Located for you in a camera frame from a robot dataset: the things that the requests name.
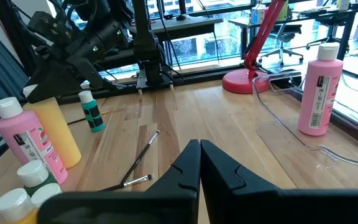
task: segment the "red lamp base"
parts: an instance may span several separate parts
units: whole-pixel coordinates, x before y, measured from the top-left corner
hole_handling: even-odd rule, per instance
[[[265,72],[257,72],[258,76],[266,76]],[[225,74],[222,86],[232,93],[252,94],[252,80],[248,78],[248,69],[236,70]],[[258,92],[267,91],[269,83],[267,78],[260,78],[256,83]]]

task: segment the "wooden tabletop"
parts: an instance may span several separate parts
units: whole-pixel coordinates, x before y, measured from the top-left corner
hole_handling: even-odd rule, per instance
[[[294,101],[275,99],[269,92],[264,93],[264,99],[280,111],[283,118],[294,114],[298,107]],[[147,92],[142,99],[137,94],[100,99],[98,105],[101,112],[112,111],[103,116],[106,124],[103,131],[92,133],[86,121],[70,126],[83,157],[68,170],[69,176],[62,184],[63,191],[99,190],[118,184],[157,129],[160,135],[129,177],[154,174],[155,179],[124,190],[146,190],[167,171],[190,139],[209,139],[242,165],[284,189],[358,187],[358,178],[354,178],[358,175],[357,166],[343,165],[344,170],[316,167],[321,158],[325,161],[330,158],[320,152],[295,147],[289,147],[289,151],[269,149],[267,146],[273,144],[266,134],[272,135],[272,141],[282,143],[289,140],[280,139],[283,133],[274,133],[274,123],[257,126],[261,120],[255,119],[258,110],[252,95],[226,92],[220,80],[179,86],[174,91]],[[68,122],[84,117],[79,103],[61,108]],[[265,124],[270,122],[263,116],[261,119]],[[328,138],[333,140],[331,145],[342,150],[344,146],[338,143],[339,137],[350,138],[332,127],[328,134]],[[357,143],[346,146],[344,150],[358,155]],[[0,196],[22,187],[16,176],[19,166],[10,150],[0,157]],[[209,223],[203,194],[200,195],[199,223]]]

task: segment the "wall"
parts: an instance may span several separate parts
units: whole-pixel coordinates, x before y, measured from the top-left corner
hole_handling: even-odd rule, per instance
[[[35,11],[45,11],[50,13],[47,0],[12,0],[18,7],[20,7],[28,15],[32,16]],[[28,23],[29,19],[22,15],[23,21]],[[19,59],[11,45],[7,35],[4,32],[4,29],[0,25],[0,41],[5,45],[5,47],[15,56],[16,59]]]

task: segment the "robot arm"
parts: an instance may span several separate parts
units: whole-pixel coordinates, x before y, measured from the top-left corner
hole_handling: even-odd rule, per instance
[[[107,83],[93,64],[114,46],[128,46],[123,27],[130,24],[134,13],[125,0],[66,0],[60,10],[68,4],[69,11],[75,8],[81,19],[88,21],[85,30],[75,27],[64,11],[58,12],[56,18],[37,11],[27,26],[31,32],[53,42],[52,46],[32,42],[37,47],[37,70],[28,85],[38,87],[27,98],[30,103],[81,90],[85,80],[93,88],[101,88]]]

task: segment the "product label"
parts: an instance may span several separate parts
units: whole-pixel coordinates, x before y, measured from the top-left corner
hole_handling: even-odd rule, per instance
[[[46,146],[48,143],[49,145],[40,148],[34,141],[34,136],[38,137],[38,139],[36,140],[38,140],[42,146]],[[45,164],[47,169],[52,172],[51,167],[45,159],[49,157],[54,157],[54,160],[56,161],[57,154],[53,150],[52,143],[48,140],[48,136],[46,135],[43,128],[34,128],[29,131],[15,134],[13,135],[13,137],[29,161],[40,159]]]
[[[309,120],[309,128],[319,129],[323,119],[324,108],[326,104],[333,103],[327,100],[328,90],[331,84],[331,77],[318,77],[316,92],[314,93],[313,107]]]

